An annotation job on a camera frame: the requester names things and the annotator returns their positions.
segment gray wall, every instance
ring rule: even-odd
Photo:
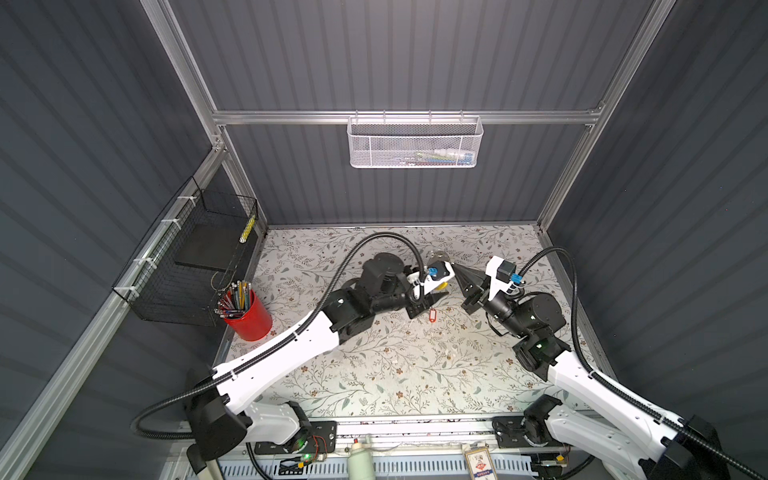
[[[0,3],[0,131],[2,445],[210,144],[138,1]],[[29,478],[109,476],[86,456],[145,472],[118,452],[166,447],[126,418],[213,335],[127,318]]]
[[[678,2],[551,226],[620,381],[768,474],[768,2]]]
[[[221,110],[468,111],[596,107],[650,2],[171,4]],[[536,220],[581,131],[486,126],[475,168],[395,171],[352,168],[343,127],[229,129],[270,224]]]

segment red cup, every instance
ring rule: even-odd
[[[261,340],[272,329],[272,316],[266,311],[259,297],[250,291],[250,308],[239,319],[224,319],[241,339],[247,342]]]

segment black mounting plate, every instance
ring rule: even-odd
[[[253,453],[256,455],[275,455],[283,453],[315,453],[315,442],[312,436],[325,439],[328,449],[325,450],[323,441],[320,440],[319,453],[331,453],[336,449],[336,422],[314,422],[310,420],[310,439],[304,445],[304,448],[298,452],[290,452],[287,445],[276,445],[272,442],[258,442],[253,444]]]
[[[523,415],[505,415],[493,417],[493,435],[500,449],[520,449],[533,446],[558,447],[561,442],[552,440],[546,445],[533,445],[525,438],[525,417]]]

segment black wire basket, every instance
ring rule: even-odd
[[[257,245],[257,232],[251,231],[258,221],[256,199],[198,188],[175,219],[160,221],[169,225],[157,245],[137,259],[140,245],[124,268],[141,264],[134,282],[128,287],[116,282],[113,291],[144,320],[216,325],[220,319],[214,309],[220,294],[233,281],[242,280]],[[248,226],[249,234],[241,243]],[[201,239],[215,241],[201,243]],[[212,253],[216,258],[207,258]]]

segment leaf pattern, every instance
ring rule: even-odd
[[[493,255],[520,268],[541,250],[532,226],[270,230],[253,281],[273,317],[267,339],[305,316],[349,249],[365,235],[382,230],[405,235],[424,257],[440,249],[456,263],[480,270]],[[400,256],[406,264],[415,262],[404,245],[379,239],[356,254],[339,284],[359,276],[362,263],[382,251]],[[530,291],[552,293],[569,319],[568,302],[548,259],[531,268],[526,280]],[[455,282],[448,290],[450,294],[435,306],[435,323],[426,313],[415,319],[403,310],[378,315],[357,338],[273,384],[264,392],[264,401],[293,400],[314,417],[521,411],[545,393],[571,408],[585,408],[578,398],[521,368],[511,349],[518,339],[496,336],[482,310],[467,315]],[[561,329],[558,337],[570,343],[570,327]],[[235,336],[228,359],[265,341],[245,342]],[[581,343],[591,360],[585,342]]]

